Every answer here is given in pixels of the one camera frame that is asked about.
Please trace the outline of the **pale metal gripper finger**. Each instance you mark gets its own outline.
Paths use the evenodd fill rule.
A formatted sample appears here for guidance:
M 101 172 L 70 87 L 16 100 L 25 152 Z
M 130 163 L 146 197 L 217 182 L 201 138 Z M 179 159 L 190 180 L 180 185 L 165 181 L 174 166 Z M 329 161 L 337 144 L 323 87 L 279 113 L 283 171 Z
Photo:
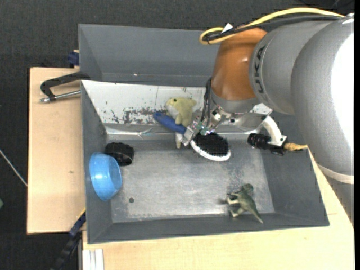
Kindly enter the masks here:
M 181 146 L 187 147 L 192 140 L 192 136 L 184 136 L 180 133 L 175 134 L 175 145 L 176 148 L 180 149 Z
M 194 137 L 195 135 L 197 135 L 199 132 L 197 126 L 197 124 L 189 125 L 184 133 L 184 137 Z

